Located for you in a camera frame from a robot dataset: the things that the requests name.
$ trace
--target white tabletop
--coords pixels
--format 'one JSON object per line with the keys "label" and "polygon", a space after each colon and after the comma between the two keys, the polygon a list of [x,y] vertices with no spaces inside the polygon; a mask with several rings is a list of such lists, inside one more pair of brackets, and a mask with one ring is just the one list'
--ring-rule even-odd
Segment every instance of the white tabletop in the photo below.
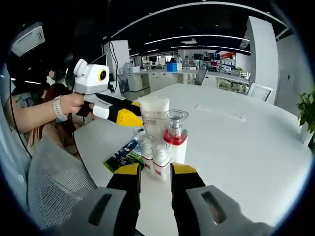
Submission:
{"label": "white tabletop", "polygon": [[[276,225],[305,182],[312,153],[299,138],[297,117],[242,94],[175,84],[149,96],[167,97],[170,109],[189,113],[186,163],[206,185],[236,200],[254,222]],[[106,187],[111,172],[102,162],[132,138],[133,128],[107,120],[75,132],[78,150],[97,186]],[[137,229],[145,235],[176,235],[170,184],[142,173]]]}
{"label": "white tabletop", "polygon": [[[158,69],[158,70],[146,70],[146,71],[140,71],[136,72],[135,74],[148,74],[148,73],[174,73],[174,74],[184,74],[184,73],[189,73],[189,74],[198,74],[199,70],[178,70],[178,71],[166,71],[165,69]],[[218,73],[218,72],[207,72],[207,75],[211,76],[216,76],[219,78],[231,80],[234,82],[242,83],[242,84],[249,84],[249,81],[245,78],[242,77],[237,77],[234,75],[228,75],[228,74],[223,74],[223,73]]]}

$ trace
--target person's hand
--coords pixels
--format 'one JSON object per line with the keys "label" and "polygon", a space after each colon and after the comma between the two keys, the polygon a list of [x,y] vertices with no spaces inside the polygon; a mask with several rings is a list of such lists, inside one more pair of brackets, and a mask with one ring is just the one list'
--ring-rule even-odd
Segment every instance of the person's hand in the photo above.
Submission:
{"label": "person's hand", "polygon": [[[93,104],[93,103],[90,103],[90,104],[89,104],[89,107],[90,107],[91,110],[93,110],[94,104]],[[92,112],[90,112],[90,113],[88,114],[88,116],[91,117],[92,119],[98,119],[98,117],[94,116]]]}
{"label": "person's hand", "polygon": [[83,95],[76,92],[61,96],[60,101],[61,110],[65,115],[72,112],[77,113],[84,104]]}

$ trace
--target clear bottle cap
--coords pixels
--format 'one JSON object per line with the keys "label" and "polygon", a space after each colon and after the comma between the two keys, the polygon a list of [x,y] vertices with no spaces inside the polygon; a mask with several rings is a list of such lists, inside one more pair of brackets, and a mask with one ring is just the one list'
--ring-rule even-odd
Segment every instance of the clear bottle cap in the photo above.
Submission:
{"label": "clear bottle cap", "polygon": [[183,121],[188,117],[188,113],[181,110],[172,109],[166,113],[168,118],[168,130],[173,135],[180,135],[184,129]]}
{"label": "clear bottle cap", "polygon": [[167,144],[158,144],[156,147],[157,152],[162,153],[167,149]]}
{"label": "clear bottle cap", "polygon": [[155,138],[152,135],[143,135],[140,139],[140,146],[141,151],[144,152],[143,154],[150,154],[152,153],[152,144]]}

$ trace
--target wristwatch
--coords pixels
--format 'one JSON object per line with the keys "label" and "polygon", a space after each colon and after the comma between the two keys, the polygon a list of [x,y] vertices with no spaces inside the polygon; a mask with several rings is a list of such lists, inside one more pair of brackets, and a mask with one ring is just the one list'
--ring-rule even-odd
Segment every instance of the wristwatch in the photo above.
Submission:
{"label": "wristwatch", "polygon": [[60,101],[60,97],[55,97],[53,100],[53,108],[54,108],[54,112],[55,115],[57,116],[57,118],[61,121],[66,121],[68,119],[68,117],[63,113],[63,111],[61,110],[61,101]]}

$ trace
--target ceiling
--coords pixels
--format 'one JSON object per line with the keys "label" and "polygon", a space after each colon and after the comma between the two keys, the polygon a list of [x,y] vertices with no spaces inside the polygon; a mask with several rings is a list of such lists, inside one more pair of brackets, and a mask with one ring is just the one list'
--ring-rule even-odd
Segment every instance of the ceiling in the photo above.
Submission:
{"label": "ceiling", "polygon": [[[76,5],[63,3],[62,5],[29,5],[14,8],[20,15],[19,31],[40,21],[46,42],[27,52],[20,58],[13,53],[7,64],[11,77],[19,81],[44,82],[49,70],[65,71],[71,68],[81,57],[92,61],[101,54],[101,44],[110,36],[128,24],[150,15],[150,17],[120,31],[112,40],[128,40],[130,54],[147,54],[147,51],[158,49],[157,52],[171,51],[171,47],[183,46],[182,39],[171,39],[145,45],[147,42],[168,37],[215,34],[243,38],[249,15],[269,21],[279,34],[285,26],[253,10],[231,5],[194,5],[176,8],[154,14],[155,12],[181,4],[203,2],[197,0],[160,0],[158,4],[148,3],[147,0],[113,0],[108,5],[104,1],[101,5]],[[268,1],[265,0],[230,0],[220,1],[238,3],[275,13]],[[239,39],[222,37],[194,37],[198,45],[221,46],[238,49]]]}

